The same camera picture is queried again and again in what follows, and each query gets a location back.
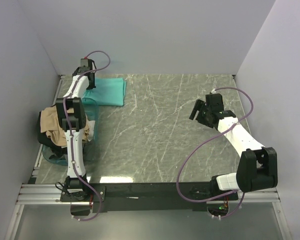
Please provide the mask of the teal t-shirt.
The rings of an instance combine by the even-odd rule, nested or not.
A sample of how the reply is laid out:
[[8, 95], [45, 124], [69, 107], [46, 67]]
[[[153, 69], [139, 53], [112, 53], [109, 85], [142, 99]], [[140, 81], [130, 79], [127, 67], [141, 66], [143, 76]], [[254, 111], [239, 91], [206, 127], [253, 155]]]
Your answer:
[[95, 78], [95, 88], [86, 90], [83, 97], [100, 106], [124, 106], [127, 83], [123, 78]]

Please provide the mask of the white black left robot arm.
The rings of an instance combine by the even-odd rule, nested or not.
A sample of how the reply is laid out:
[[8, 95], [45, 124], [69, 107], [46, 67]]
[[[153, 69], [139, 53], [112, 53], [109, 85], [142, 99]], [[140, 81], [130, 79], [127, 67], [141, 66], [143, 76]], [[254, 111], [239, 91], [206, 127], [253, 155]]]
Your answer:
[[95, 86], [93, 61], [87, 57], [80, 60], [80, 66], [72, 74], [72, 82], [62, 98], [55, 102], [57, 120], [64, 131], [67, 148], [67, 177], [63, 191], [72, 190], [78, 201], [86, 200], [92, 190], [87, 182], [83, 158], [83, 137], [87, 117], [82, 97], [87, 89]]

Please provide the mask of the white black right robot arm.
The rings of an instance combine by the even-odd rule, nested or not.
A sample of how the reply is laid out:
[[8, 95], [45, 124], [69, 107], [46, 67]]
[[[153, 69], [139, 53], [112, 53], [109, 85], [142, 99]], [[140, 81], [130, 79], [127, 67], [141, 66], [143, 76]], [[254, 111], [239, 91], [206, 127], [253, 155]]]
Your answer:
[[232, 190], [248, 193], [278, 185], [277, 152], [255, 140], [236, 115], [224, 109], [220, 93], [207, 94], [205, 101], [197, 99], [189, 119], [220, 133], [225, 132], [225, 138], [240, 157], [236, 172], [211, 178], [209, 193], [212, 198], [220, 200]]

